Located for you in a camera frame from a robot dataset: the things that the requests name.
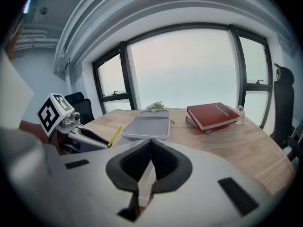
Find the yellow stick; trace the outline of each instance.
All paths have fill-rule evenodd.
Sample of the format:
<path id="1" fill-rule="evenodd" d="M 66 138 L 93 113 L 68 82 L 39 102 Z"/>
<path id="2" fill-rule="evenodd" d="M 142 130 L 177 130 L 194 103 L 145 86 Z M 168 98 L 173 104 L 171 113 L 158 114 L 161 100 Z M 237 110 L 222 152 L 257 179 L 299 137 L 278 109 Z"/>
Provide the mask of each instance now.
<path id="1" fill-rule="evenodd" d="M 119 129 L 117 130 L 117 132 L 114 134 L 114 136 L 110 140 L 109 144 L 107 145 L 108 148 L 110 148 L 112 146 L 112 143 L 113 143 L 114 139 L 117 137 L 117 135 L 118 135 L 118 133 L 120 132 L 121 129 L 122 129 L 122 126 L 119 127 Z"/>

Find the large window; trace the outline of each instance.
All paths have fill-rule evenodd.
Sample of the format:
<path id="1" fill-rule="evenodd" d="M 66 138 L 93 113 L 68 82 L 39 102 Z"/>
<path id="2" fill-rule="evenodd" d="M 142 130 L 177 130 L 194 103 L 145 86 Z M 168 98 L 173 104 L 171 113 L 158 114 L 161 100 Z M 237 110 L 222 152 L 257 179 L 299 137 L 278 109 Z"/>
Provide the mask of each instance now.
<path id="1" fill-rule="evenodd" d="M 228 31 L 180 30 L 131 48 L 142 109 L 156 101 L 170 108 L 214 102 L 237 106 L 236 63 Z"/>
<path id="2" fill-rule="evenodd" d="M 272 97 L 265 38 L 234 25 L 188 23 L 121 42 L 98 59 L 94 77 L 103 113 L 221 102 L 244 106 L 264 127 Z"/>

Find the black window frame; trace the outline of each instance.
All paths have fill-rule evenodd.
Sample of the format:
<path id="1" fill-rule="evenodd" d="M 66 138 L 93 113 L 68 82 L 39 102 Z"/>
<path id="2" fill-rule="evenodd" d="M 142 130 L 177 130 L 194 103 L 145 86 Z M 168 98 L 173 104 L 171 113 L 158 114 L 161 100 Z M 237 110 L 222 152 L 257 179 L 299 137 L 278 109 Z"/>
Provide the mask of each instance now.
<path id="1" fill-rule="evenodd" d="M 117 47 L 108 51 L 93 63 L 94 80 L 95 80 L 97 94 L 103 114 L 106 114 L 104 102 L 114 101 L 114 100 L 129 99 L 131 109 L 132 110 L 138 109 L 137 101 L 135 98 L 134 85 L 133 85 L 129 60 L 128 60 L 127 45 L 134 44 L 138 41 L 167 32 L 184 30 L 184 29 L 197 29 L 197 28 L 226 30 L 231 33 L 231 38 L 235 50 L 234 52 L 236 54 L 236 60 L 237 60 L 236 64 L 239 72 L 238 106 L 239 105 L 242 105 L 243 107 L 245 106 L 245 97 L 247 91 L 267 91 L 268 92 L 267 104 L 263 115 L 262 123 L 260 125 L 260 128 L 263 129 L 271 105 L 272 88 L 273 88 L 273 69 L 272 69 L 272 61 L 270 57 L 269 46 L 266 38 L 247 29 L 235 26 L 233 24 L 224 25 L 217 23 L 204 23 L 204 22 L 176 24 L 176 25 L 164 26 L 161 28 L 157 28 L 145 32 L 143 34 L 137 35 L 127 40 L 126 42 L 122 41 Z M 267 59 L 268 84 L 247 83 L 246 64 L 245 64 L 244 52 L 240 41 L 240 37 L 255 41 L 264 46 L 265 48 L 264 52 Z M 102 64 L 104 64 L 106 61 L 110 60 L 111 58 L 113 58 L 118 54 L 120 54 L 121 56 L 121 67 L 122 67 L 122 73 L 125 82 L 126 93 L 119 95 L 112 95 L 112 96 L 103 96 L 98 68 L 102 66 Z"/>

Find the green plant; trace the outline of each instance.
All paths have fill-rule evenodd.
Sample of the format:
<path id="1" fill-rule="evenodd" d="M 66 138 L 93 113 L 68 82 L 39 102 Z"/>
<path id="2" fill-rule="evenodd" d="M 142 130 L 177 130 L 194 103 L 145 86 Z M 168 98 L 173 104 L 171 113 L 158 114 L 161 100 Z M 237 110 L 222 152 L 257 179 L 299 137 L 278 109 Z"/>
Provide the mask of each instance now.
<path id="1" fill-rule="evenodd" d="M 151 105 L 148 105 L 146 109 L 161 109 L 164 108 L 164 105 L 162 104 L 162 101 L 157 101 Z"/>

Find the book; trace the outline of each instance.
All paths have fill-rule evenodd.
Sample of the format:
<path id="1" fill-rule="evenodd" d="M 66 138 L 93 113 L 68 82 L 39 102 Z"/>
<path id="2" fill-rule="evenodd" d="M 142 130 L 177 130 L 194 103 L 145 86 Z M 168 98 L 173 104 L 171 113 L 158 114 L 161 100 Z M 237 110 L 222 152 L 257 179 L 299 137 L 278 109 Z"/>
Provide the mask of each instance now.
<path id="1" fill-rule="evenodd" d="M 188 106 L 187 112 L 201 131 L 234 123 L 239 117 L 222 103 Z"/>
<path id="2" fill-rule="evenodd" d="M 193 126 L 195 126 L 197 128 L 197 125 L 196 125 L 195 121 L 189 115 L 187 115 L 185 117 L 185 121 L 188 122 L 188 123 L 190 123 L 191 125 L 193 125 Z M 208 131 L 204 131 L 204 132 L 206 134 L 210 134 L 211 131 L 213 131 L 213 130 L 208 130 Z"/>

